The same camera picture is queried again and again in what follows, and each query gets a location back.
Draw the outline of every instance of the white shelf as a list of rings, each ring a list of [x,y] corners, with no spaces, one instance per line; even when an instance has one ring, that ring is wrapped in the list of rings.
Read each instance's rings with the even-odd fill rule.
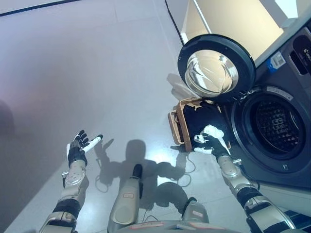
[[[311,1],[296,0],[298,18],[291,22],[290,27],[283,29],[261,1],[167,0],[184,43],[205,33],[225,35],[244,46],[256,66],[266,60],[311,16]]]

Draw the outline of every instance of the cable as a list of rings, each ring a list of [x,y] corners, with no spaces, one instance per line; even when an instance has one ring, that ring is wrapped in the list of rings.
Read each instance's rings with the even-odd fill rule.
[[[190,179],[190,181],[189,181],[189,183],[188,184],[186,184],[186,185],[184,185],[184,186],[180,186],[180,187],[182,187],[182,188],[185,188],[185,187],[188,187],[190,184],[191,184],[191,181],[192,181],[192,179],[191,179],[191,175],[189,175],[189,174],[184,174],[184,176],[189,176],[189,179]]]
[[[98,175],[98,176],[95,178],[95,187],[96,187],[96,189],[97,189],[98,191],[100,191],[101,193],[106,193],[106,192],[108,192],[108,190],[109,190],[109,186],[108,186],[108,185],[105,185],[106,188],[107,188],[106,191],[102,191],[102,190],[97,186],[97,182],[99,181],[99,179],[100,179],[100,177],[99,177],[99,175]]]
[[[145,222],[147,221],[147,219],[148,219],[149,217],[153,217],[156,221],[159,221],[159,219],[157,219],[155,216],[153,216],[153,215],[149,215],[148,217],[146,217]]]
[[[144,220],[145,220],[146,213],[147,213],[147,210],[145,211],[144,217],[142,218],[142,222],[144,222]]]
[[[255,181],[255,182],[257,183],[257,190],[259,191],[259,190],[260,190],[260,183],[259,183],[259,181],[256,180],[256,179],[254,179],[254,178],[251,177],[250,175],[248,175],[248,174],[246,173],[246,170],[245,170],[245,168],[244,168],[243,165],[239,165],[239,167],[240,167],[240,169],[241,169],[241,171],[242,171],[242,173],[243,173],[244,176],[246,176],[246,177],[249,178],[250,180],[253,180],[253,181]]]
[[[192,171],[190,171],[190,172],[185,172],[185,174],[190,174],[190,173],[193,173],[193,172],[196,170],[196,166],[195,166],[194,162],[189,158],[189,155],[187,156],[187,159],[188,159],[188,161],[189,161],[190,163],[193,164],[193,167],[194,167],[194,169],[193,169]]]
[[[179,33],[178,27],[177,27],[177,25],[176,25],[176,23],[175,23],[175,20],[174,20],[172,14],[171,14],[171,11],[170,11],[170,9],[169,9],[169,5],[167,4],[167,0],[165,0],[165,4],[166,4],[166,7],[167,7],[167,11],[169,12],[169,15],[170,15],[170,17],[171,17],[171,20],[172,20],[172,22],[173,22],[173,25],[174,25],[174,27],[175,27],[175,29],[176,29],[176,31],[177,31],[177,34],[178,34],[179,39],[180,39],[180,41],[181,41],[181,44],[184,46],[184,41],[183,41],[183,39],[182,39],[182,37],[181,37],[181,34]]]

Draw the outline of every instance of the laundry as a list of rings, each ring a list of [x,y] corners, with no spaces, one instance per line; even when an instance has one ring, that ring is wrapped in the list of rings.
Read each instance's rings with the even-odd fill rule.
[[[202,152],[203,150],[210,150],[211,144],[207,140],[207,136],[210,134],[202,135],[202,131],[207,125],[211,125],[221,130],[224,135],[218,135],[218,138],[222,138],[223,142],[228,142],[228,125],[217,106],[209,104],[206,101],[200,102],[199,107],[186,105],[183,109],[186,125],[188,128],[192,148],[197,148],[194,151]]]
[[[201,131],[199,135],[194,136],[194,141],[201,144],[206,144],[210,143],[209,138],[213,137],[215,139],[218,139],[220,144],[227,150],[228,154],[231,155],[223,139],[224,135],[225,134],[222,130],[217,129],[213,125],[207,125],[204,127],[204,129]],[[194,151],[201,152],[204,154],[212,154],[212,150],[210,148],[207,148],[206,145],[204,145],[204,148],[194,148]]]

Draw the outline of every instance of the gray floor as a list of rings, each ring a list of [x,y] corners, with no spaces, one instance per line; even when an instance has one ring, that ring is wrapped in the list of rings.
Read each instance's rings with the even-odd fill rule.
[[[178,100],[167,78],[178,74],[181,44],[164,0],[82,0],[2,17],[0,31],[0,232],[15,218],[6,233],[38,231],[62,190],[66,144],[80,129],[104,135],[87,156],[80,233],[104,232],[120,181],[137,162],[146,172],[140,220],[145,209],[180,219],[168,202],[181,205],[184,190],[212,224],[249,232],[215,159],[191,153],[196,169],[182,176],[194,166],[170,148],[167,113]]]

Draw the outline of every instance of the white cloth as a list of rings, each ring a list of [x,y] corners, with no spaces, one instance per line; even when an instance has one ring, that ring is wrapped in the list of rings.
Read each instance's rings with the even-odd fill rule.
[[[227,145],[225,144],[225,141],[223,139],[224,137],[224,132],[222,130],[219,130],[217,127],[213,126],[213,125],[207,125],[204,127],[204,129],[201,131],[200,135],[196,135],[194,136],[194,140],[196,141],[196,139],[201,139],[201,135],[203,133],[206,133],[216,139],[219,140],[220,144],[227,150],[228,154],[231,155]],[[197,152],[202,152],[202,153],[208,153],[208,151],[204,152],[202,151],[200,148],[194,148],[194,151],[197,151]]]

